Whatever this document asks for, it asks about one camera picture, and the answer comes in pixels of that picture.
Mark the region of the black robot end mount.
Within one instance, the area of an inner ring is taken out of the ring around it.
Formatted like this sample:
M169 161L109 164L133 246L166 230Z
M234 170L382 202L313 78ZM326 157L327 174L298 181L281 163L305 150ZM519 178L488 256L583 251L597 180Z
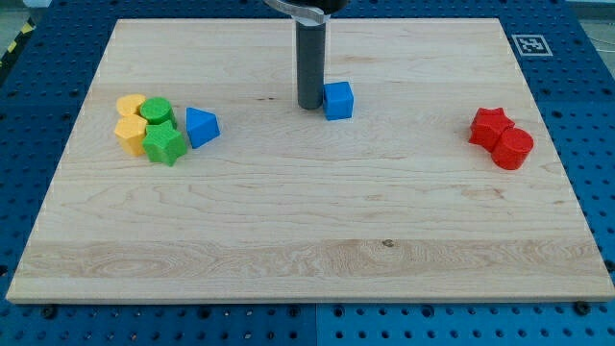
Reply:
M348 0L288 0L291 4L314 7L323 12L339 12L348 6Z

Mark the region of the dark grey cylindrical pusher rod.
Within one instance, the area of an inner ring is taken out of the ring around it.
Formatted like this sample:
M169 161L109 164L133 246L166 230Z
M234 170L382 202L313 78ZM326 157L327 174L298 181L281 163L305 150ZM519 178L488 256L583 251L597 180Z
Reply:
M323 103L326 25L297 21L295 29L297 101L301 108L315 110Z

